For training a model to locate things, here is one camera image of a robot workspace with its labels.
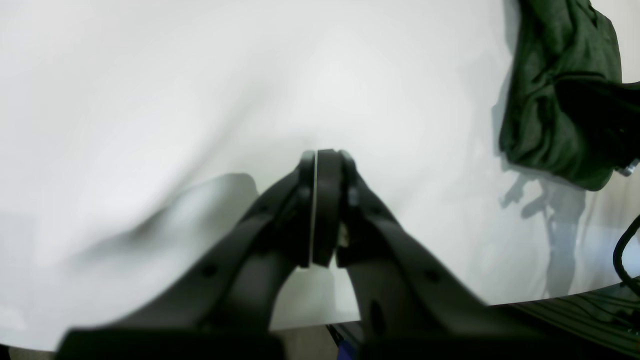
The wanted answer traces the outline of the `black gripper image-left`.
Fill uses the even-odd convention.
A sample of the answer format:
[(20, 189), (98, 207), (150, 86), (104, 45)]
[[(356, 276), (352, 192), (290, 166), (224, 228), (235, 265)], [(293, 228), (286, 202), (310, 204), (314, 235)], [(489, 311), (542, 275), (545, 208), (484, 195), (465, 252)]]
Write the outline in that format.
[(639, 83), (607, 79), (556, 79), (563, 112), (591, 138), (593, 146), (618, 173), (639, 167)]

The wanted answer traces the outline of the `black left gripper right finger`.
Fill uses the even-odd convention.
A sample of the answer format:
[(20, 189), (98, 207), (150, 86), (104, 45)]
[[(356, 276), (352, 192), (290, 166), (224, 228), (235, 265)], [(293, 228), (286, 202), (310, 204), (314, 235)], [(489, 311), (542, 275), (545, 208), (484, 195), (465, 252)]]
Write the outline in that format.
[(397, 219), (359, 174), (345, 150), (317, 152), (313, 206), (313, 264), (328, 267), (338, 252), (339, 267), (375, 261), (398, 268), (389, 237), (378, 228)]

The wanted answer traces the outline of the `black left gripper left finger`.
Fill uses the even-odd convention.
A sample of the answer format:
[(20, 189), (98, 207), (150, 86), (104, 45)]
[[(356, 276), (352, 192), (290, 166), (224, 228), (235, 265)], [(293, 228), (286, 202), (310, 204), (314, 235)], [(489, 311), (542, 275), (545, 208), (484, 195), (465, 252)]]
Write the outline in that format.
[(240, 219), (267, 217), (258, 248), (277, 250), (301, 268), (310, 265), (315, 180), (316, 152), (307, 150), (294, 170), (266, 189)]

